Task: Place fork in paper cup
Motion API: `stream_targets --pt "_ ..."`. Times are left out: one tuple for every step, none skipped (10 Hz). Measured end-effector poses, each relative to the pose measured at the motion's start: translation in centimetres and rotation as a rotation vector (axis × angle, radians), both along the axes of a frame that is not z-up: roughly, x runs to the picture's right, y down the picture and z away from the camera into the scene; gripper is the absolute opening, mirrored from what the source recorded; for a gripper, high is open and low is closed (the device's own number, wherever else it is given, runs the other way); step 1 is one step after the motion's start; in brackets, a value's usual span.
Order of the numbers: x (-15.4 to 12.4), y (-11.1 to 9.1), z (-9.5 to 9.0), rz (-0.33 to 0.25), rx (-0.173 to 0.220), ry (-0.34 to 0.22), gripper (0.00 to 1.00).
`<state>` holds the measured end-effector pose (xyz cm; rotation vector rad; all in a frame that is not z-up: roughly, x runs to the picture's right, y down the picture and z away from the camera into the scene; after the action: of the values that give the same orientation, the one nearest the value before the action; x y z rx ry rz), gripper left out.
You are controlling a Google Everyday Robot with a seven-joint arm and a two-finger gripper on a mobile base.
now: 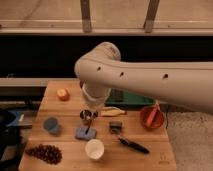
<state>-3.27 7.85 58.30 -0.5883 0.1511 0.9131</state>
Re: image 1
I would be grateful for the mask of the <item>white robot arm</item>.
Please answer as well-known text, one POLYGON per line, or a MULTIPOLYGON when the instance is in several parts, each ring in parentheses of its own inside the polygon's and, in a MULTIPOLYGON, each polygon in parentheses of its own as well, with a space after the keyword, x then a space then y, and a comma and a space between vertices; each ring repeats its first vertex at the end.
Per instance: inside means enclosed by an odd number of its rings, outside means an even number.
POLYGON ((119 89, 213 115, 213 62, 123 62, 114 44, 102 42, 76 61, 74 72, 91 107, 119 89))

